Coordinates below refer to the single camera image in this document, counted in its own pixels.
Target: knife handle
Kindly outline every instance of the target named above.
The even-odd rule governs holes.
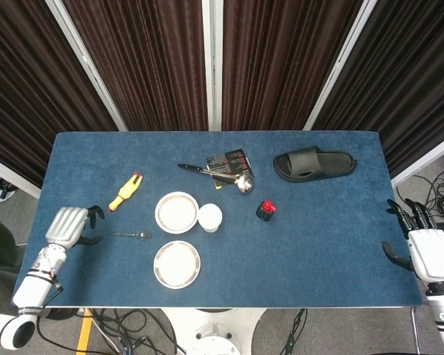
[[[189,164],[178,164],[178,166],[181,169],[189,170],[190,172],[203,172],[204,171],[204,169],[202,169],[199,166],[194,166],[194,165],[189,165]]]

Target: robotic arm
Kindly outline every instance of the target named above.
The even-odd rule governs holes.
[[[444,231],[437,229],[434,218],[421,203],[406,199],[414,219],[393,200],[388,200],[391,209],[400,222],[411,259],[398,257],[388,242],[382,247],[390,261],[409,271],[414,271],[428,290],[426,298],[431,306],[444,344]]]
[[[0,348],[17,350],[30,341],[51,287],[57,288],[56,294],[62,291],[56,275],[66,261],[67,249],[75,244],[94,244],[100,240],[81,236],[88,217],[91,228],[94,228],[96,213],[104,218],[98,206],[89,209],[63,207],[58,211],[46,233],[49,245],[39,252],[13,297],[13,303],[19,309],[18,316],[0,314]]]

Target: white cup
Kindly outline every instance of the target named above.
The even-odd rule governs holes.
[[[214,233],[222,223],[222,211],[214,203],[199,208],[198,221],[204,231]]]

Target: silver ladle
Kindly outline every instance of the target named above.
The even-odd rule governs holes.
[[[201,174],[208,174],[212,176],[218,176],[221,178],[234,179],[238,189],[244,195],[248,195],[250,192],[252,192],[253,186],[255,185],[254,179],[249,172],[244,172],[242,174],[236,174],[236,175],[229,175],[229,174],[222,174],[221,172],[212,172],[210,170],[202,169],[201,167],[194,165],[178,164],[178,166],[190,172],[200,172]]]

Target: tabletop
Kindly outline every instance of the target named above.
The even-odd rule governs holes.
[[[278,176],[273,157],[319,146],[345,151],[357,160],[350,175],[305,183]],[[242,148],[255,175],[255,188],[215,189],[210,176],[186,172],[178,163],[204,166],[212,155]],[[144,174],[139,190],[115,212],[109,202],[132,176]],[[155,221],[155,206],[169,192],[187,192],[199,206],[217,204],[219,229],[196,224],[169,234]],[[23,280],[56,212],[63,206],[99,205],[106,212],[95,229],[95,246],[75,246],[58,278],[64,292],[51,306],[314,308],[419,305],[413,273],[383,254],[388,240],[408,255],[396,217],[386,213],[393,198],[376,132],[66,132],[56,136],[30,240],[18,276]],[[269,222],[258,219],[263,200],[277,206]],[[152,232],[152,238],[111,237],[112,231]],[[186,288],[173,290],[155,278],[156,252],[172,240],[191,243],[201,271]]]

